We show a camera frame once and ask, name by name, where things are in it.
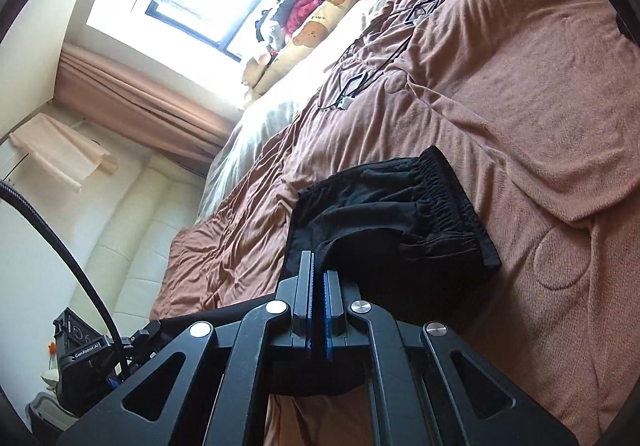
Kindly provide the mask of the brown curtain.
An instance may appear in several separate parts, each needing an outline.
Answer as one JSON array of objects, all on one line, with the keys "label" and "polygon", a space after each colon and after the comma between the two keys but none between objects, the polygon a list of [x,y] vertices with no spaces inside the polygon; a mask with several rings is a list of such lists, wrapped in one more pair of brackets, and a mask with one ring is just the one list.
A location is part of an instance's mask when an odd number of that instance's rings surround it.
[{"label": "brown curtain", "polygon": [[149,77],[75,44],[63,44],[53,99],[182,168],[205,175],[233,123]]}]

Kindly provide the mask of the white bed sheet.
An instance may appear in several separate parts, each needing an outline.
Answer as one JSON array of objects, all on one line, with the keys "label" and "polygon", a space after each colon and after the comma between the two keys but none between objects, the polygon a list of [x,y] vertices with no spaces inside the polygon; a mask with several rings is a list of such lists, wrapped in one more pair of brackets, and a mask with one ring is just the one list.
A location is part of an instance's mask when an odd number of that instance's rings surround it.
[{"label": "white bed sheet", "polygon": [[254,165],[262,147],[326,82],[342,54],[382,12],[387,0],[359,0],[309,56],[250,104],[210,165],[195,222],[210,217]]}]

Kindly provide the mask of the brown bed blanket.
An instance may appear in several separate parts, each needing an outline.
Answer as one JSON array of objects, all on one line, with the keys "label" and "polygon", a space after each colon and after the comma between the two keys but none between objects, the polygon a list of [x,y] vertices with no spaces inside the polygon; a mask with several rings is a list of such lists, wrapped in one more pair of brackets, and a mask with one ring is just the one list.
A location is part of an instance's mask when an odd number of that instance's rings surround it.
[{"label": "brown bed blanket", "polygon": [[387,0],[204,222],[430,146],[502,261],[460,333],[595,443],[639,378],[639,49],[608,0]]}]

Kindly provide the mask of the black pants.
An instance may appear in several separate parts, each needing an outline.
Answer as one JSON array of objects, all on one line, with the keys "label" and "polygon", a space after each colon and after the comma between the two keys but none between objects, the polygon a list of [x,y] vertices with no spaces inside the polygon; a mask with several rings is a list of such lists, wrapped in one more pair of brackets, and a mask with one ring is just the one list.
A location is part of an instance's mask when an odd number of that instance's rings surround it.
[{"label": "black pants", "polygon": [[363,381],[363,343],[334,304],[356,295],[401,322],[446,316],[501,261],[454,170],[436,147],[367,163],[278,198],[253,195],[172,242],[158,306],[199,295],[200,313],[167,317],[160,342],[197,322],[227,328],[285,299],[292,327],[272,349],[274,392],[340,395]]}]

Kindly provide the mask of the cartoon print pillow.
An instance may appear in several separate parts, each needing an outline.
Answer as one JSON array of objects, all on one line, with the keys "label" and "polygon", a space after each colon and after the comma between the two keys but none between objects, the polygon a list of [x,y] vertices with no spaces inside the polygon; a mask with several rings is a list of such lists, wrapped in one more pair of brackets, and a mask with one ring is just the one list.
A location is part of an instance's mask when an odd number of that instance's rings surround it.
[{"label": "cartoon print pillow", "polygon": [[321,0],[303,23],[292,33],[292,38],[277,50],[271,61],[262,66],[257,63],[257,78],[247,79],[247,102],[257,100],[278,81],[302,62],[332,30],[358,0]]}]

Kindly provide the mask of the beige hanging cloth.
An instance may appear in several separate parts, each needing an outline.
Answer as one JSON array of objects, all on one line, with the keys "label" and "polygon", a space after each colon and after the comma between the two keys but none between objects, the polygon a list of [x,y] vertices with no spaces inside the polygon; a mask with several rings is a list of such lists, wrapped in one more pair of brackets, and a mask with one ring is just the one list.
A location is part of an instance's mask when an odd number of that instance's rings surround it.
[{"label": "beige hanging cloth", "polygon": [[96,170],[113,174],[118,169],[117,158],[100,144],[46,114],[39,113],[14,130],[10,141],[74,192]]}]

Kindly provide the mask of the clothes pile on windowsill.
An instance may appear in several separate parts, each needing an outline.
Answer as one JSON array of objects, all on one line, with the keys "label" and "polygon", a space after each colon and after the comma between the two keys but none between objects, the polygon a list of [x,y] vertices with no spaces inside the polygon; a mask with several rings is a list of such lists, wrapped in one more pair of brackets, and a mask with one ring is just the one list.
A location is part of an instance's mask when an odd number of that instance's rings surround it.
[{"label": "clothes pile on windowsill", "polygon": [[255,22],[257,41],[267,43],[272,50],[282,49],[322,1],[280,0],[273,8],[263,10]]}]

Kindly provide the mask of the white padded headboard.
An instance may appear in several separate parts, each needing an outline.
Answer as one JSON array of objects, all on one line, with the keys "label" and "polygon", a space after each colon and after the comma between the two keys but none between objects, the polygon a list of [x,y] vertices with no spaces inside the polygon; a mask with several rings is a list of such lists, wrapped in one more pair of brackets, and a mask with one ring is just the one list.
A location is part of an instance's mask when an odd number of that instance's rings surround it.
[{"label": "white padded headboard", "polygon": [[74,196],[70,247],[121,335],[149,322],[171,242],[194,223],[203,191],[201,177],[152,154],[96,170]]}]

